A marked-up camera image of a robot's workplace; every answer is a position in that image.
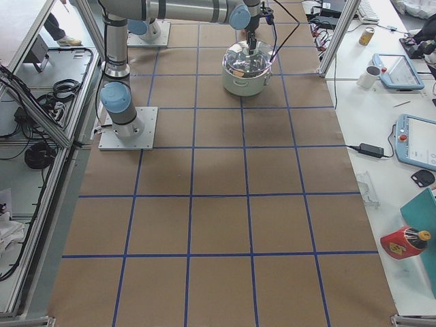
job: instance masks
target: person's leg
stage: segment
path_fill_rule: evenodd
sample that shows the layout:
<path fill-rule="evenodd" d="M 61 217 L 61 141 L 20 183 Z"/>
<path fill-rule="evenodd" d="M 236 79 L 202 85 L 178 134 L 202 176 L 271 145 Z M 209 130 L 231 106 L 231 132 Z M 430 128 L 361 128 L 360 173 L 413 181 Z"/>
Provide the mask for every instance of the person's leg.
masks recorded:
<path fill-rule="evenodd" d="M 54 41 L 65 37 L 65 31 L 59 27 L 59 22 L 52 13 L 49 13 L 46 22 L 44 23 L 44 27 Z"/>

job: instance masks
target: touchscreen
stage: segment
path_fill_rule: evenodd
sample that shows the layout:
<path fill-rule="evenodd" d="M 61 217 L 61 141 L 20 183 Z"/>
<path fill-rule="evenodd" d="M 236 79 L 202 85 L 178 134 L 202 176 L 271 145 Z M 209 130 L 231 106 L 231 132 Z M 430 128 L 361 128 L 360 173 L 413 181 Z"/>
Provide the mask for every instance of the touchscreen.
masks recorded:
<path fill-rule="evenodd" d="M 379 56 L 383 66 L 388 70 L 386 74 L 395 85 L 418 85 L 418 79 L 416 78 L 414 72 L 410 68 L 409 63 L 403 56 Z"/>
<path fill-rule="evenodd" d="M 436 166 L 435 140 L 435 124 L 409 118 L 409 159 Z"/>

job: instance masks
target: white mug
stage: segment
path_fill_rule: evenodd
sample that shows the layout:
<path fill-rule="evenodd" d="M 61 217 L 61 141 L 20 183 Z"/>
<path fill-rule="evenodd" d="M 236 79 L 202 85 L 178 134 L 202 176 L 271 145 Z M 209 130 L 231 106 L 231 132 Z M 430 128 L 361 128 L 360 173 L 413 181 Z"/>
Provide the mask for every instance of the white mug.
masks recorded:
<path fill-rule="evenodd" d="M 380 76 L 380 68 L 377 66 L 368 66 L 365 73 L 360 75 L 357 85 L 364 89 L 369 89 Z"/>

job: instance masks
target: teal box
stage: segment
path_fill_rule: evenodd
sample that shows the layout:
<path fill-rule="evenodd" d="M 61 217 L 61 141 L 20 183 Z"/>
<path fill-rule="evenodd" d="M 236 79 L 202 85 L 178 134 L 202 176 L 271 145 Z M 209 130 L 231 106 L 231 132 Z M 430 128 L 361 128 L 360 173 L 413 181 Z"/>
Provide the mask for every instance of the teal box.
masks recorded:
<path fill-rule="evenodd" d="M 436 297 L 436 199 L 426 188 L 401 209 L 406 223 L 417 230 L 428 230 L 431 239 L 420 257 L 431 282 L 433 295 Z"/>

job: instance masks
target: metal mounting plate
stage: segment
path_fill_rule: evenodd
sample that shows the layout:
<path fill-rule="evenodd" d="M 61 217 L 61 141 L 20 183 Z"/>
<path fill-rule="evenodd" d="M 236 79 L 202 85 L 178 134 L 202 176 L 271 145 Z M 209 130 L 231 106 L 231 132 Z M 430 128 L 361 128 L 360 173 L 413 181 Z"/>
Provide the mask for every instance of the metal mounting plate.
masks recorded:
<path fill-rule="evenodd" d="M 140 39 L 136 34 L 129 33 L 127 38 L 127 46 L 132 48 L 155 48 L 157 46 L 168 46 L 171 23 L 158 21 L 157 24 L 159 24 L 159 27 L 161 28 L 161 35 L 157 39 L 147 42 L 143 39 Z"/>
<path fill-rule="evenodd" d="M 151 150 L 155 139 L 157 107 L 136 107 L 138 116 L 144 122 L 144 131 L 136 138 L 121 139 L 112 128 L 103 129 L 100 150 Z M 112 124 L 109 115 L 105 124 Z"/>

